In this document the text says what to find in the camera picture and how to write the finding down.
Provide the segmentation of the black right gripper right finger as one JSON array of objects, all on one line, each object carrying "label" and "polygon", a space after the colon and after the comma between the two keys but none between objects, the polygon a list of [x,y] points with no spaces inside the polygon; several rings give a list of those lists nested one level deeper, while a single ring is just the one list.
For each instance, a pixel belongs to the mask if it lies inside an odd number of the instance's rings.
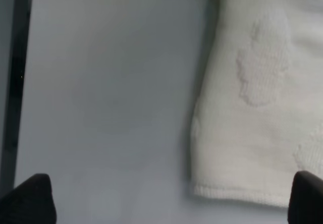
[{"label": "black right gripper right finger", "polygon": [[322,179],[308,171],[295,174],[288,208],[289,224],[322,224]]}]

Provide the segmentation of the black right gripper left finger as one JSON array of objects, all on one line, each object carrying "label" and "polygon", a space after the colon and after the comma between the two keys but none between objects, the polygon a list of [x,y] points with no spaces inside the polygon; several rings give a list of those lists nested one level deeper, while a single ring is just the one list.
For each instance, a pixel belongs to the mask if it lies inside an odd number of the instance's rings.
[{"label": "black right gripper left finger", "polygon": [[34,174],[1,198],[1,223],[57,222],[50,177]]}]

